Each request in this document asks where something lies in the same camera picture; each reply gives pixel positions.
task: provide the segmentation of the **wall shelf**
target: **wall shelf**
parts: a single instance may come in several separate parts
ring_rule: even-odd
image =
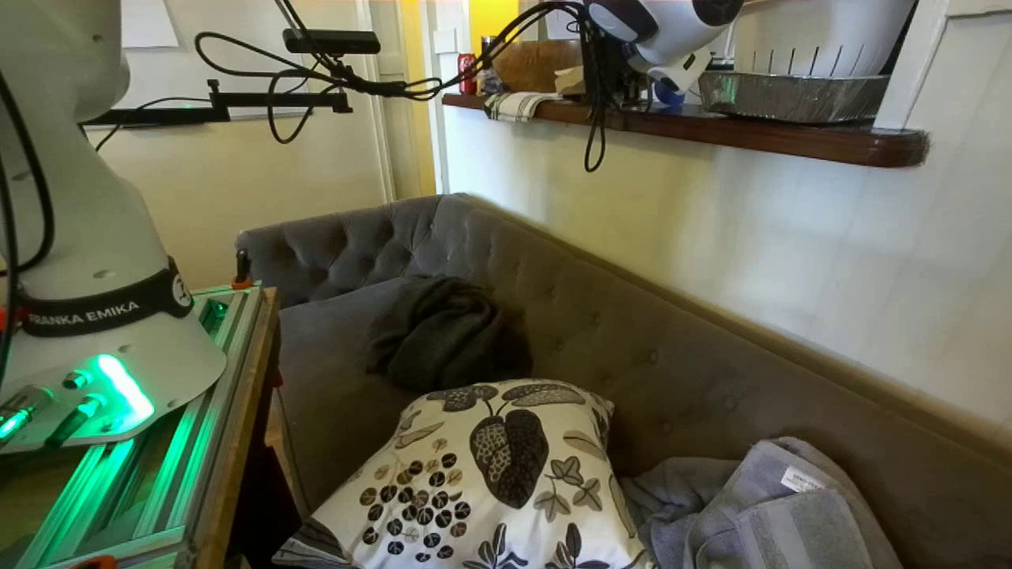
[[[483,97],[475,96],[442,96],[442,103],[483,112]],[[584,103],[549,101],[539,106],[534,120],[590,124],[593,112]],[[612,114],[608,125],[664,139],[804,156],[868,168],[914,168],[927,158],[930,147],[930,139],[922,131],[795,125],[711,114]]]

